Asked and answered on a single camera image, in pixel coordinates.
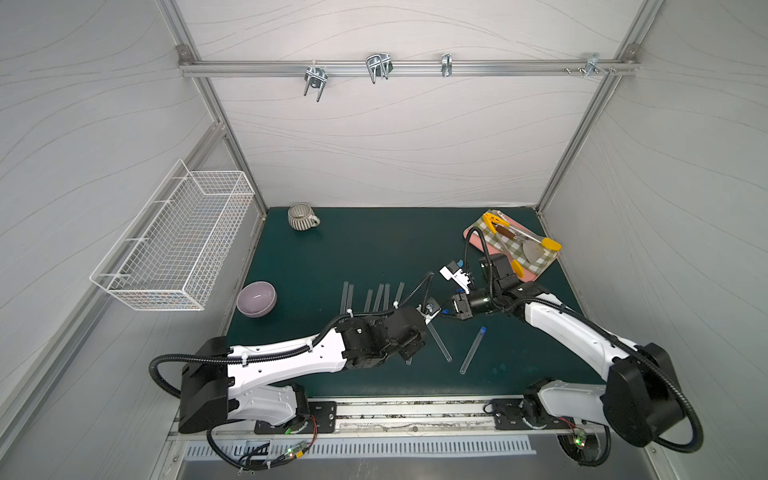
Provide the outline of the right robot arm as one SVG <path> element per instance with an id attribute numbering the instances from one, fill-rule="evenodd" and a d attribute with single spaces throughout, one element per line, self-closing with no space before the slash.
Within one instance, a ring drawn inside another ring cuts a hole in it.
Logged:
<path id="1" fill-rule="evenodd" d="M 544 429 L 557 417 L 602 425 L 627 443 L 650 443 L 678 453 L 704 444 L 703 424 L 679 385 L 670 355 L 654 343 L 640 345 L 599 326 L 535 282 L 500 294 L 489 290 L 451 297 L 448 313 L 469 320 L 505 313 L 546 333 L 590 366 L 599 385 L 544 378 L 531 385 L 519 405 L 523 421 Z"/>

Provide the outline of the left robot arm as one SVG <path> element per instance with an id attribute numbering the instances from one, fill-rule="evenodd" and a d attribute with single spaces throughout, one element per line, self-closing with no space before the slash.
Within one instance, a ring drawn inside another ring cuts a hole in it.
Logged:
<path id="1" fill-rule="evenodd" d="M 303 425 L 310 415 L 298 377 L 372 369 L 394 356 L 412 358 L 425 345 L 431 322 L 415 307 L 357 315 L 347 311 L 313 335 L 243 346 L 211 338 L 194 354 L 163 354 L 148 366 L 150 378 L 177 398 L 178 430 L 204 432 L 228 421 L 273 427 Z"/>

